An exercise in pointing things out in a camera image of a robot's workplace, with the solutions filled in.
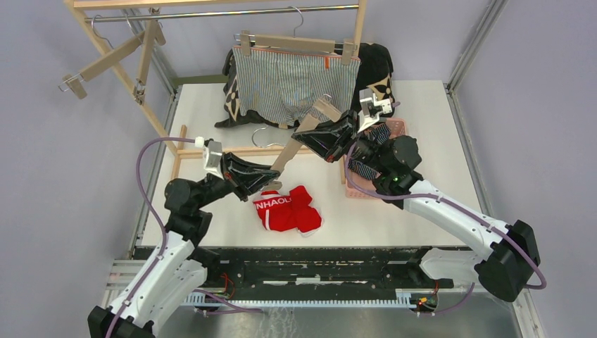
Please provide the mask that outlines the navy striped underwear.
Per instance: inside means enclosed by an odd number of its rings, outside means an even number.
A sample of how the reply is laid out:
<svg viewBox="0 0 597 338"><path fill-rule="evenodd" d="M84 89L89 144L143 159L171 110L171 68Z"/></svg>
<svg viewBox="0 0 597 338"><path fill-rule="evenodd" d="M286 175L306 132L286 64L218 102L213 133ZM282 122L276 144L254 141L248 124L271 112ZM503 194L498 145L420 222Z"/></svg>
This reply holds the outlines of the navy striped underwear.
<svg viewBox="0 0 597 338"><path fill-rule="evenodd" d="M356 148L348 161L348 169L358 176L372 181L378 176L375 170L375 154L389 140L391 129L386 123L374 125L358 139Z"/></svg>

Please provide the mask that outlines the red underwear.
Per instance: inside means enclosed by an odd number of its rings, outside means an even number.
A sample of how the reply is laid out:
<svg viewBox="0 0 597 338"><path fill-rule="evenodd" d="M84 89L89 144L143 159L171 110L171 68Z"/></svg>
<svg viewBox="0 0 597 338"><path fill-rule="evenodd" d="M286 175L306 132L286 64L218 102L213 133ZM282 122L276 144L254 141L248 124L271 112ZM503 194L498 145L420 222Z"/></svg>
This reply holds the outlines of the red underwear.
<svg viewBox="0 0 597 338"><path fill-rule="evenodd" d="M312 202L312 196L303 185L291 189L287 194L267 190L252 201L267 231L296 230L304 237L317 232L324 223L319 210L312 206Z"/></svg>

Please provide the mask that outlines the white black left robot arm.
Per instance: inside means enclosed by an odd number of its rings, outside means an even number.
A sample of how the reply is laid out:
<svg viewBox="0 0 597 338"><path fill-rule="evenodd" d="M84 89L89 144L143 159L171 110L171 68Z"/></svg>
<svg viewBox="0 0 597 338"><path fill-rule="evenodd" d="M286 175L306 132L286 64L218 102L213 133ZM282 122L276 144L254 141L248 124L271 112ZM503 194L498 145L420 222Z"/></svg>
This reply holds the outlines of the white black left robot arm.
<svg viewBox="0 0 597 338"><path fill-rule="evenodd" d="M247 201L280 174L269 165L224 153L218 174L208 173L200 181L169 181L165 208L170 215L163 240L109 306L91 311L87 318L91 337L156 337L196 288L220 281L218 255L199 246L213 217L202 208L229 194Z"/></svg>

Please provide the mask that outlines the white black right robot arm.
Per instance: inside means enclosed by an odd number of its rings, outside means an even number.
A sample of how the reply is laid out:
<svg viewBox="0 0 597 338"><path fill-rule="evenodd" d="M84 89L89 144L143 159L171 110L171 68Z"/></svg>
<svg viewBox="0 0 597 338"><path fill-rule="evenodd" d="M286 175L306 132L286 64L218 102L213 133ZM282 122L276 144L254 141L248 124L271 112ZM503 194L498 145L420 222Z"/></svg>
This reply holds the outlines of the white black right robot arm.
<svg viewBox="0 0 597 338"><path fill-rule="evenodd" d="M343 159L346 173L369 179L372 189L346 178L359 192L418 215L468 246L467 251L433 248L411 263L407 278L416 287L450 279L480 284L508 302L523 289L546 288L532 227L484 215L437 189L416 171L422 158L415 138L392 137L384 123L361 130L354 112L324 127L297 130L291 137L329 163Z"/></svg>

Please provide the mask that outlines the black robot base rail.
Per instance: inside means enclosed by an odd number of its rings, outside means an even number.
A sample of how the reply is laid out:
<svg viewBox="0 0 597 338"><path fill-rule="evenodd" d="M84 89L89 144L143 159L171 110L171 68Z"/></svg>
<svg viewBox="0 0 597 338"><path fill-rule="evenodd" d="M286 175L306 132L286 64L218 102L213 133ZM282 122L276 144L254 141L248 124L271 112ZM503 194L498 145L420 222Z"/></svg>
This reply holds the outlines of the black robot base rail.
<svg viewBox="0 0 597 338"><path fill-rule="evenodd" d="M427 277L418 248L200 248L208 267L204 288L226 289L234 301L391 300L397 289L451 289Z"/></svg>

